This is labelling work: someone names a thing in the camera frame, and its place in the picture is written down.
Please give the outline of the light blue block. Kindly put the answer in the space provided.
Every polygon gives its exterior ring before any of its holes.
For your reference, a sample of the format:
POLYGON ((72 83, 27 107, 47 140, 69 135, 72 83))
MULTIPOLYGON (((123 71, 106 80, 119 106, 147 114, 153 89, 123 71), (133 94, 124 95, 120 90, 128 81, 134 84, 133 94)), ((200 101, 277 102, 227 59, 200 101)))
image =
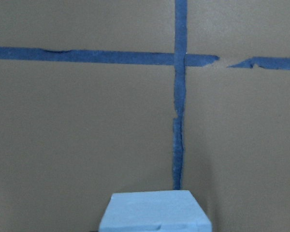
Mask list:
POLYGON ((188 190, 114 193, 101 232, 211 232, 212 223, 188 190))

